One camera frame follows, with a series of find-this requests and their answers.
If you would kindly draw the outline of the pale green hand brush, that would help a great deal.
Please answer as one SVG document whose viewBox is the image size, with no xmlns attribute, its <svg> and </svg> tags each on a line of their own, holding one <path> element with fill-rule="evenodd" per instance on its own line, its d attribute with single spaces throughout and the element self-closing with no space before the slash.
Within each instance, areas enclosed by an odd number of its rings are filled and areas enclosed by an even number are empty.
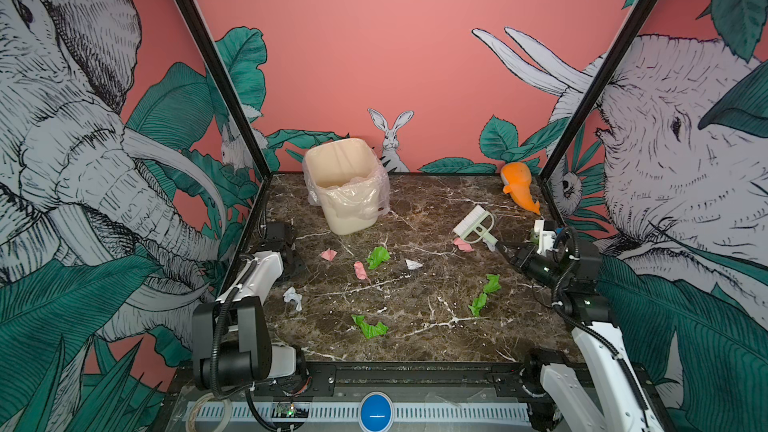
<svg viewBox="0 0 768 432">
<path fill-rule="evenodd" d="M 468 244 L 484 242 L 496 246 L 498 239 L 491 233 L 495 225 L 492 213 L 476 205 L 454 228 L 453 233 Z"/>
</svg>

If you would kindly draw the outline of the cream plastic trash bin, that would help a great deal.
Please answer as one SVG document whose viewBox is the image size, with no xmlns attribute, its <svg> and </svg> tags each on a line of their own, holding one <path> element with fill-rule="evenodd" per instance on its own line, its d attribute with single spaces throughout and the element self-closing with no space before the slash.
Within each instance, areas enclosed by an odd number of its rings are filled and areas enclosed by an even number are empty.
<svg viewBox="0 0 768 432">
<path fill-rule="evenodd" d="M 309 149 L 302 170 L 309 203 L 322 209 L 336 235 L 366 229 L 390 211 L 389 175 L 362 139 L 346 138 Z"/>
</svg>

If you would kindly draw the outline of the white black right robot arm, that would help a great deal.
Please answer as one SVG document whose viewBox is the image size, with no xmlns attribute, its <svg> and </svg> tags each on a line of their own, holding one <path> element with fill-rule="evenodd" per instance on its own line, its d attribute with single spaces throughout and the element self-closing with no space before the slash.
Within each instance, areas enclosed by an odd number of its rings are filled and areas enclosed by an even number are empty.
<svg viewBox="0 0 768 432">
<path fill-rule="evenodd" d="M 525 277 L 549 288 L 551 309 L 565 322 L 585 361 L 589 394 L 563 353 L 535 348 L 520 381 L 536 398 L 529 407 L 537 431 L 662 431 L 665 419 L 633 368 L 610 302 L 597 291 L 603 259 L 568 228 L 552 244 L 499 242 L 498 252 Z"/>
</svg>

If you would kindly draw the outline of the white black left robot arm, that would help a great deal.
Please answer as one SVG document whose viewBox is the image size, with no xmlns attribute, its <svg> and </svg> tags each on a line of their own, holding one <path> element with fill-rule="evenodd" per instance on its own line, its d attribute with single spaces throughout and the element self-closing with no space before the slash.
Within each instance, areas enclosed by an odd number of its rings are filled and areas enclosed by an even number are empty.
<svg viewBox="0 0 768 432">
<path fill-rule="evenodd" d="M 272 342 L 264 311 L 275 283 L 302 264 L 294 242 L 290 224 L 268 223 L 255 250 L 238 257 L 239 270 L 229 286 L 195 309 L 192 370 L 198 389 L 223 398 L 276 381 L 286 395 L 296 395 L 310 380 L 301 349 Z"/>
</svg>

